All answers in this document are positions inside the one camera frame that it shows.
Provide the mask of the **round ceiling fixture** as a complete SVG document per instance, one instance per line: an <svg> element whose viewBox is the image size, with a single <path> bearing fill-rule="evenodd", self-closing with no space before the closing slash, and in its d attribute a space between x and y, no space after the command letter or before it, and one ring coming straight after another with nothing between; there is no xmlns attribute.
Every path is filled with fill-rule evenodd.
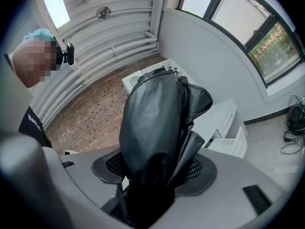
<svg viewBox="0 0 305 229"><path fill-rule="evenodd" d="M109 7L100 7L96 12L96 18L99 20L104 20L110 17L111 15L111 9Z"/></svg>

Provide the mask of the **ceiling light panel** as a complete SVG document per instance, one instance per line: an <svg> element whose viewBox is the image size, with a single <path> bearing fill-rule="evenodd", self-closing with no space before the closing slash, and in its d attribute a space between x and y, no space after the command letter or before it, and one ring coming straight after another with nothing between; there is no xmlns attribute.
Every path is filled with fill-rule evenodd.
<svg viewBox="0 0 305 229"><path fill-rule="evenodd" d="M70 21L63 0L44 0L44 3L56 29Z"/></svg>

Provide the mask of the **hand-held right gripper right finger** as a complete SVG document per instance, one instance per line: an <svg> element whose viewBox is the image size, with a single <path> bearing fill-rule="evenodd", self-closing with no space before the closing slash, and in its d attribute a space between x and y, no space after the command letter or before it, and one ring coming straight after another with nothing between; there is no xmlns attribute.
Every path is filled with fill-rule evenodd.
<svg viewBox="0 0 305 229"><path fill-rule="evenodd" d="M215 181L216 176L215 163L198 153L178 174L175 196L200 195Z"/></svg>

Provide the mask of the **black garment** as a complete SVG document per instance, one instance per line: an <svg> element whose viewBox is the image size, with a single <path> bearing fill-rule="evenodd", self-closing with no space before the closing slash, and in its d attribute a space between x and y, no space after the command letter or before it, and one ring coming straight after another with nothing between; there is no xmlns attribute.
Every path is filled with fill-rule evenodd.
<svg viewBox="0 0 305 229"><path fill-rule="evenodd" d="M201 173L194 157L204 139L193 126L212 105L204 88L163 67L145 73L133 87L119 135L132 226L148 229L172 205L175 189Z"/></svg>

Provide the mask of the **person's black shirt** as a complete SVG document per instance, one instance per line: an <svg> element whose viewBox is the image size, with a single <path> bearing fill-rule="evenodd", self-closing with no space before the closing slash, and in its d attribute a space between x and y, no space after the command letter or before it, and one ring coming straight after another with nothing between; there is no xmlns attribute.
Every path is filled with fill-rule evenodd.
<svg viewBox="0 0 305 229"><path fill-rule="evenodd" d="M41 146L52 148L51 142L45 134L39 117L34 113L30 106L28 107L19 126L19 132L33 137L41 144Z"/></svg>

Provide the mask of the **black and green bag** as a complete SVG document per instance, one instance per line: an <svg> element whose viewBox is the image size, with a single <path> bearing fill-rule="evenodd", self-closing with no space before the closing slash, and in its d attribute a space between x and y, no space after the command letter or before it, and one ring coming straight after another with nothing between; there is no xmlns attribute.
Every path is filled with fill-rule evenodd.
<svg viewBox="0 0 305 229"><path fill-rule="evenodd" d="M305 133L305 96L290 107L287 127L293 133Z"/></svg>

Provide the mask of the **blue hair cap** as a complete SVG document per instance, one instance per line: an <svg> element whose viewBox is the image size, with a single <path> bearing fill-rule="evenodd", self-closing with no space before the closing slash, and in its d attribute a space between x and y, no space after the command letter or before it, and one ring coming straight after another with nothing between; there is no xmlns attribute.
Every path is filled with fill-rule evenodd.
<svg viewBox="0 0 305 229"><path fill-rule="evenodd" d="M23 37L23 41L28 39L37 39L39 41L56 41L56 38L51 34L49 29L40 28Z"/></svg>

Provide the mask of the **black framed window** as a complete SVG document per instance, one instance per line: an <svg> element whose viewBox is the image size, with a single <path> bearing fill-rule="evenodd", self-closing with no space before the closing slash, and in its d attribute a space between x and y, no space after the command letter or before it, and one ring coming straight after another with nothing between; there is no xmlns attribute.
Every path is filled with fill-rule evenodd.
<svg viewBox="0 0 305 229"><path fill-rule="evenodd" d="M177 9L232 39L250 59L265 87L305 62L301 42L263 0L179 0Z"/></svg>

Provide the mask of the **white cabinet drawer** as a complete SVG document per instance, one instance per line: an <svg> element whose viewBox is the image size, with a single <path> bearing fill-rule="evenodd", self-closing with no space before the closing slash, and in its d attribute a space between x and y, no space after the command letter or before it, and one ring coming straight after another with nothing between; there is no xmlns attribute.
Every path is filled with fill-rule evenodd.
<svg viewBox="0 0 305 229"><path fill-rule="evenodd" d="M215 138L208 146L209 150L241 159L244 158L247 148L248 144L242 127L239 127L236 138Z"/></svg>

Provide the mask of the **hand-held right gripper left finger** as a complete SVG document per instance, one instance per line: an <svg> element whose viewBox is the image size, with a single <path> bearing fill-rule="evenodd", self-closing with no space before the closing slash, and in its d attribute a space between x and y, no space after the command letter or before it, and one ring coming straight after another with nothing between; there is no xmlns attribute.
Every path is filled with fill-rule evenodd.
<svg viewBox="0 0 305 229"><path fill-rule="evenodd" d="M116 149L93 162L94 175L103 183L115 185L115 196L108 199L101 210L113 218L128 218L123 188L126 165L119 149Z"/></svg>

